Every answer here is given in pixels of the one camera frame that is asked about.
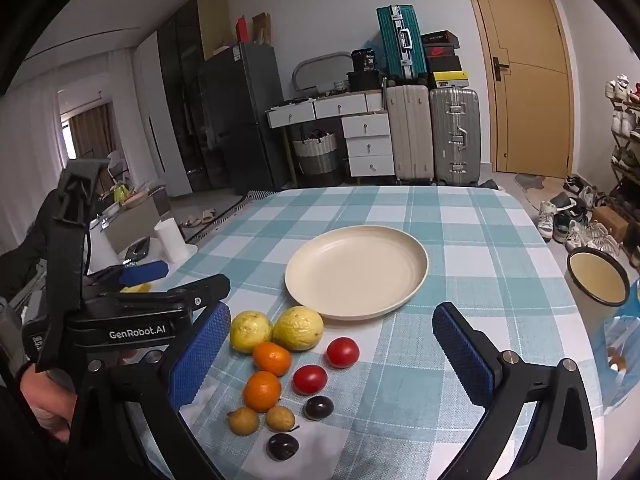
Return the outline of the person's left hand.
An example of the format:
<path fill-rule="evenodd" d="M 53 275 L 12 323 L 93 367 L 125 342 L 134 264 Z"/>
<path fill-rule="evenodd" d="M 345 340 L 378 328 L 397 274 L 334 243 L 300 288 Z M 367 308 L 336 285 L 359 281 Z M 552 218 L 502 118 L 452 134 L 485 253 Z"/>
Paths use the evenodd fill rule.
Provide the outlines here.
<path fill-rule="evenodd" d="M 20 388 L 39 425 L 53 437 L 67 443 L 76 394 L 52 380 L 46 372 L 38 373 L 33 365 L 24 371 Z"/>

